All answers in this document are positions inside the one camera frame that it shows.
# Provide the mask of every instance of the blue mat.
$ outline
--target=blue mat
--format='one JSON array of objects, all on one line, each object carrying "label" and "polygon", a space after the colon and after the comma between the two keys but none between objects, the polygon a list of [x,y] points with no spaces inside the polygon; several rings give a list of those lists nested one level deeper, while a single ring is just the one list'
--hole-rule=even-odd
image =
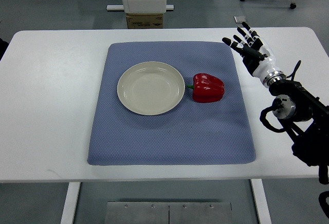
[{"label": "blue mat", "polygon": [[[117,96],[121,75],[133,65],[160,61],[175,67],[186,84],[199,72],[225,83],[219,102],[196,103],[191,89],[171,111],[142,116]],[[249,121],[232,52],[214,42],[132,42],[112,44],[90,138],[91,165],[243,164],[255,160]]]}]

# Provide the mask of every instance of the red bell pepper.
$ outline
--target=red bell pepper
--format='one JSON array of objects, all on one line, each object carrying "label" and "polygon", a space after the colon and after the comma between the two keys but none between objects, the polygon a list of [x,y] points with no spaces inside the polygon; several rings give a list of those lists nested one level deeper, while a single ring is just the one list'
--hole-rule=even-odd
[{"label": "red bell pepper", "polygon": [[202,103],[217,102],[225,93],[223,81],[206,73],[196,74],[187,87],[193,89],[193,100]]}]

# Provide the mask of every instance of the ceramic plate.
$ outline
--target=ceramic plate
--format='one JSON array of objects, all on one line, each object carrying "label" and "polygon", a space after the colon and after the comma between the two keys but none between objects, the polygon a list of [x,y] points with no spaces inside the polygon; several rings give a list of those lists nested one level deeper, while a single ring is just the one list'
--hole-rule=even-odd
[{"label": "ceramic plate", "polygon": [[121,103],[140,115],[159,115],[173,109],[185,91],[184,79],[162,62],[139,63],[121,76],[117,86]]}]

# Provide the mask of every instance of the gray floor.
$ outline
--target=gray floor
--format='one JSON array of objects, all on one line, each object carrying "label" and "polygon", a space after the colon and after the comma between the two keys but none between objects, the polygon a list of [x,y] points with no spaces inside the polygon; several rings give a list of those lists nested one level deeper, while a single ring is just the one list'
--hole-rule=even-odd
[{"label": "gray floor", "polygon": [[[328,1],[296,0],[297,8],[291,10],[290,0],[246,0],[243,3],[239,0],[168,0],[168,4],[175,5],[175,10],[165,13],[164,27],[235,27],[233,16],[245,15],[252,27],[309,27],[329,53]],[[20,30],[126,29],[125,14],[107,12],[106,5],[109,4],[120,5],[122,1],[0,0],[0,38],[10,42]],[[207,192],[207,182],[198,181],[197,184]],[[40,190],[44,187],[50,187],[49,192],[58,192],[57,197],[43,191],[40,198]],[[272,223],[328,222],[317,198],[329,188],[320,185],[317,179],[264,180],[264,188]],[[58,223],[54,220],[61,216],[59,209],[63,207],[63,197],[63,185],[57,183],[48,186],[2,185],[0,223]],[[49,210],[54,210],[56,218]]]}]

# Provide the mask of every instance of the white table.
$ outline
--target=white table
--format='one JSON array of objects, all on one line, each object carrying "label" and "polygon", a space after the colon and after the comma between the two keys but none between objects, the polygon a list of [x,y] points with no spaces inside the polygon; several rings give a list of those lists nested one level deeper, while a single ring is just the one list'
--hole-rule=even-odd
[{"label": "white table", "polygon": [[[309,28],[256,28],[296,81],[329,104],[328,56]],[[239,165],[91,166],[87,154],[107,50],[133,41],[212,41],[235,28],[21,31],[0,61],[0,182],[317,177],[292,155],[289,136],[267,130],[274,99],[233,52],[257,158]],[[276,126],[277,120],[270,119]]]}]

